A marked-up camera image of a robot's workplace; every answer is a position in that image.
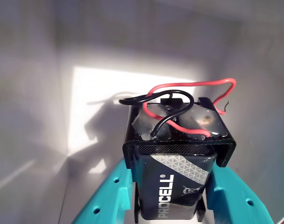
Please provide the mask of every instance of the red wire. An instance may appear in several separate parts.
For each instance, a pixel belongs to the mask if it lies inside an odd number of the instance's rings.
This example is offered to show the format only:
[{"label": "red wire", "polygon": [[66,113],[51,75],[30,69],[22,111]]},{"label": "red wire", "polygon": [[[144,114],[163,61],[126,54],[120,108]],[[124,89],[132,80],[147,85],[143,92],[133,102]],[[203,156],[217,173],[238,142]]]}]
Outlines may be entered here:
[{"label": "red wire", "polygon": [[[161,85],[157,85],[155,87],[153,87],[149,93],[147,94],[147,96],[150,96],[153,94],[154,91],[161,89],[161,88],[165,88],[165,87],[174,87],[174,86],[203,86],[203,85],[221,85],[224,83],[231,83],[231,86],[228,88],[228,90],[223,93],[222,95],[220,95],[218,98],[216,98],[216,100],[213,102],[213,105],[215,106],[217,112],[219,114],[225,114],[225,111],[221,111],[216,107],[216,104],[223,99],[224,97],[228,96],[229,93],[235,88],[236,86],[236,80],[234,78],[224,78],[221,80],[217,80],[217,81],[206,81],[206,82],[195,82],[195,83],[168,83],[168,84],[161,84]],[[143,103],[143,110],[145,111],[145,113],[149,116],[151,116],[152,118],[155,118],[157,120],[161,120],[163,117],[156,115],[152,112],[150,112],[147,109],[147,102]],[[174,123],[172,120],[168,120],[167,121],[168,124],[170,124],[172,127],[174,127],[175,129],[187,133],[187,134],[203,134],[206,137],[210,137],[211,133],[207,130],[204,129],[187,129],[184,128],[182,126],[179,126],[178,124]]]}]

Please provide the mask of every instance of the hole in plastic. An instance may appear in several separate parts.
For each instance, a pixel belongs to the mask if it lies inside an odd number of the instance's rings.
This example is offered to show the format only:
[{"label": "hole in plastic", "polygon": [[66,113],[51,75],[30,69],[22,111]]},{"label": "hole in plastic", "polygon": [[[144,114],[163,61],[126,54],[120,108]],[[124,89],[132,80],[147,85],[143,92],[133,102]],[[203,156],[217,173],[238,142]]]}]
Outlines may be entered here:
[{"label": "hole in plastic", "polygon": [[253,201],[252,201],[252,200],[247,199],[246,201],[247,201],[247,203],[248,203],[249,205],[251,205],[251,206],[253,206],[253,205],[254,205],[254,203],[253,203]]},{"label": "hole in plastic", "polygon": [[94,214],[97,214],[97,213],[99,213],[99,212],[100,212],[100,208],[96,208],[96,209],[94,209],[94,211],[93,211]]}]

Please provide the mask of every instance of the teal plastic holder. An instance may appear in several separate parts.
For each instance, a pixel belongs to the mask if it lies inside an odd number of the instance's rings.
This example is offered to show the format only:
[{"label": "teal plastic holder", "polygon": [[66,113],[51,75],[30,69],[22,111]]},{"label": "teal plastic holder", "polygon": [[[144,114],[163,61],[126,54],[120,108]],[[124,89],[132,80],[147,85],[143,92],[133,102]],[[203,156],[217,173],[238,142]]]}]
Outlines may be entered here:
[{"label": "teal plastic holder", "polygon": [[[123,224],[132,200],[131,170],[124,159],[94,193],[73,224]],[[273,224],[257,195],[229,167],[214,164],[206,187],[208,209],[216,223]]]},{"label": "teal plastic holder", "polygon": [[206,187],[207,207],[216,223],[273,224],[257,195],[229,167],[214,164]]},{"label": "teal plastic holder", "polygon": [[131,209],[133,179],[122,159],[73,224],[123,224],[125,210]]}]

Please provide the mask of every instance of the black battery casing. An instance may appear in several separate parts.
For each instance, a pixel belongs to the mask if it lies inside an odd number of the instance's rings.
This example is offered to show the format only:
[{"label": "black battery casing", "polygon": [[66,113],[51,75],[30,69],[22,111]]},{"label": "black battery casing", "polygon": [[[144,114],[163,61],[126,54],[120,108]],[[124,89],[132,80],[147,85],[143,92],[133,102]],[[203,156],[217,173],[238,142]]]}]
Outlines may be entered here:
[{"label": "black battery casing", "polygon": [[[180,107],[183,102],[161,99],[160,104]],[[208,98],[199,98],[196,104],[216,112]],[[170,127],[170,139],[166,141],[142,140],[132,126],[141,106],[130,107],[123,145],[126,166],[137,182],[141,216],[146,220],[191,219],[214,161],[225,167],[235,149],[235,141],[219,115],[227,130],[226,137],[193,140]]]}]

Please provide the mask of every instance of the white wall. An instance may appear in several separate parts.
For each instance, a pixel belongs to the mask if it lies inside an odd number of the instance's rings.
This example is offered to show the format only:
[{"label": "white wall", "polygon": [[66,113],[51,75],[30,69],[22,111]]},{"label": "white wall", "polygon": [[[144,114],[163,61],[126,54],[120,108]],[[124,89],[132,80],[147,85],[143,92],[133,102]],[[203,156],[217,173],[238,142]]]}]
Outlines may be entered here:
[{"label": "white wall", "polygon": [[67,181],[53,6],[0,0],[0,224],[56,224]]},{"label": "white wall", "polygon": [[244,22],[284,22],[284,0],[156,0],[218,18]]},{"label": "white wall", "polygon": [[276,223],[284,216],[284,24],[245,23],[222,76],[237,80],[223,116],[237,142],[229,165]]}]

